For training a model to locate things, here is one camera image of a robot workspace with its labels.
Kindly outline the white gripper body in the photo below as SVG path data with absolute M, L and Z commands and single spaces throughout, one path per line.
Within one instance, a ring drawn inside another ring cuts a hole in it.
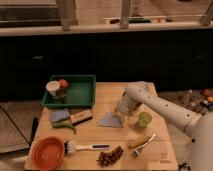
M 115 111 L 117 113 L 122 113 L 125 115 L 130 115 L 133 111 L 135 111 L 139 106 L 141 105 L 141 102 L 137 102 L 130 98 L 127 93 L 124 93 L 118 102 Z

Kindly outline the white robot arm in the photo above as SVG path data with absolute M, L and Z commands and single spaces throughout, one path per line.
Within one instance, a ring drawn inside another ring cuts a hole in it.
M 148 83 L 131 82 L 125 86 L 117 110 L 130 115 L 142 103 L 170 121 L 191 138 L 188 164 L 190 171 L 213 171 L 213 112 L 204 115 L 149 93 Z

